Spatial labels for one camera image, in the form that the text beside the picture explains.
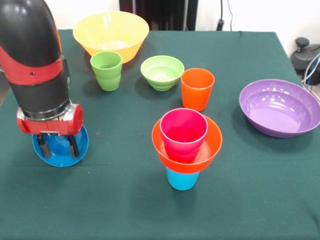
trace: green bowl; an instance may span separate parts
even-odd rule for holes
[[[152,56],[141,64],[141,73],[155,90],[171,89],[185,71],[183,63],[172,56]]]

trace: purple bowl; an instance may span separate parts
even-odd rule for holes
[[[320,124],[320,103],[294,83],[263,79],[250,83],[240,93],[239,102],[248,121],[260,132],[291,138]]]

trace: orange bowl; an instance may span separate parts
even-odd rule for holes
[[[73,29],[74,39],[93,56],[103,51],[117,52],[123,63],[132,60],[149,34],[148,23],[125,11],[90,15]]]
[[[203,171],[211,164],[221,149],[223,138],[218,125],[209,117],[204,117],[208,122],[208,132],[193,163],[182,163],[168,158],[161,136],[160,120],[156,122],[152,130],[152,143],[163,165],[177,173],[194,174]]]

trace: blue cup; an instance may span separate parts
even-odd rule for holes
[[[174,189],[185,191],[191,189],[197,182],[200,172],[185,174],[172,171],[169,168],[166,169],[166,175],[168,177],[169,184]]]
[[[79,149],[79,156],[73,158],[69,149],[69,141],[65,136],[45,135],[44,139],[47,142],[52,156],[46,158],[40,149],[37,141],[37,135],[32,135],[32,144],[36,154],[47,164],[54,167],[69,167],[78,163],[87,153],[89,147],[89,137],[87,129],[82,125],[81,130],[75,136],[75,141]]]

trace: green cup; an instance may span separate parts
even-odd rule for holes
[[[95,78],[104,91],[114,91],[119,87],[122,57],[114,51],[101,51],[90,59]]]

